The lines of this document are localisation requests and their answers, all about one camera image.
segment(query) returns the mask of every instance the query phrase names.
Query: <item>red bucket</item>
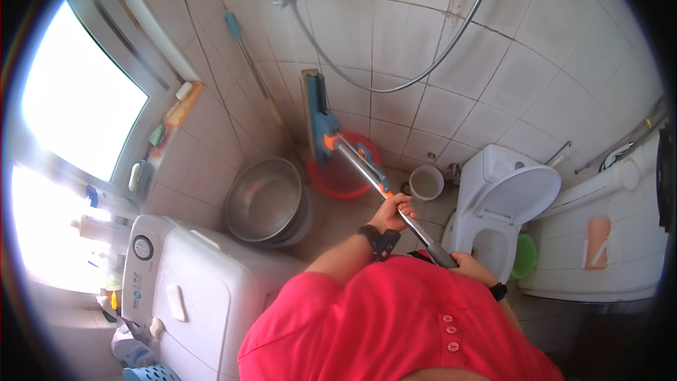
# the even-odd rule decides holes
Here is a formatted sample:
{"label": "red bucket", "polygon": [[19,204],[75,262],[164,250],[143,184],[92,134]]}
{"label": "red bucket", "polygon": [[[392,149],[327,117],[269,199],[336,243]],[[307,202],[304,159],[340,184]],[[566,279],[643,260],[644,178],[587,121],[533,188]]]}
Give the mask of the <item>red bucket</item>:
{"label": "red bucket", "polygon": [[[377,149],[369,140],[354,132],[343,132],[343,137],[353,147],[357,142],[362,142],[372,152],[374,163],[380,166]],[[305,167],[310,182],[330,198],[354,200],[373,188],[340,153],[332,154],[325,165],[319,165],[313,156],[309,155]]]}

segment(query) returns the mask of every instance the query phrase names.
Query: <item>red shirt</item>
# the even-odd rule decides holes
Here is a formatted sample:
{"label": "red shirt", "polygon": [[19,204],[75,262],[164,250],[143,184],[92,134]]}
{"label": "red shirt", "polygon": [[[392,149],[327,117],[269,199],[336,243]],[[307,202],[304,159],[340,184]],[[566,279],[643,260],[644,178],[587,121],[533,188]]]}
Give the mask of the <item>red shirt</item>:
{"label": "red shirt", "polygon": [[284,285],[238,356],[249,380],[399,380],[455,367],[490,380],[563,380],[482,283],[410,256],[369,265],[343,288],[321,273]]}

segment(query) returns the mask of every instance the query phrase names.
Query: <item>toilet lid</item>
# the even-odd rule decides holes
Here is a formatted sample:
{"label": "toilet lid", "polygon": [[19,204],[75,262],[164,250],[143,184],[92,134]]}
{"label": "toilet lid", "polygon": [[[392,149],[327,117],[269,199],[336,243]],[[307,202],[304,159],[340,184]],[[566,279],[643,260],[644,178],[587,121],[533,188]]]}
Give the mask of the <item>toilet lid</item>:
{"label": "toilet lid", "polygon": [[475,213],[491,212],[521,225],[550,206],[562,179],[550,166],[520,168],[492,185],[477,201]]}

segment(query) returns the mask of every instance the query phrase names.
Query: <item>blue basket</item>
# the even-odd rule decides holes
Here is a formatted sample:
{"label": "blue basket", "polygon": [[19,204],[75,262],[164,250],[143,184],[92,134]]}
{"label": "blue basket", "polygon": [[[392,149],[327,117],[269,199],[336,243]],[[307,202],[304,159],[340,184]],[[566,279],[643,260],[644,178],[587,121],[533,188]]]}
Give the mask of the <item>blue basket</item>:
{"label": "blue basket", "polygon": [[181,381],[176,372],[165,365],[144,366],[142,368],[124,368],[124,381]]}

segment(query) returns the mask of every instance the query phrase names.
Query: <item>squeegee mop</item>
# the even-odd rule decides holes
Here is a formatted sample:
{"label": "squeegee mop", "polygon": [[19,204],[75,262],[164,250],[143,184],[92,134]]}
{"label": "squeegee mop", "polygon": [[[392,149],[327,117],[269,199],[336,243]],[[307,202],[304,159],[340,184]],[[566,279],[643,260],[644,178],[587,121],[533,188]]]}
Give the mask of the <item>squeegee mop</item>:
{"label": "squeegee mop", "polygon": [[[339,153],[387,199],[393,196],[388,186],[388,180],[375,163],[369,149],[358,142],[353,147],[345,140],[341,133],[341,124],[327,108],[324,76],[316,69],[306,69],[301,72],[301,86],[303,97],[306,99],[305,116],[308,126],[310,153],[318,164],[325,164],[333,153]],[[404,223],[414,232],[425,245],[430,258],[444,268],[458,268],[458,265],[442,246],[421,228],[410,216],[398,210]]]}

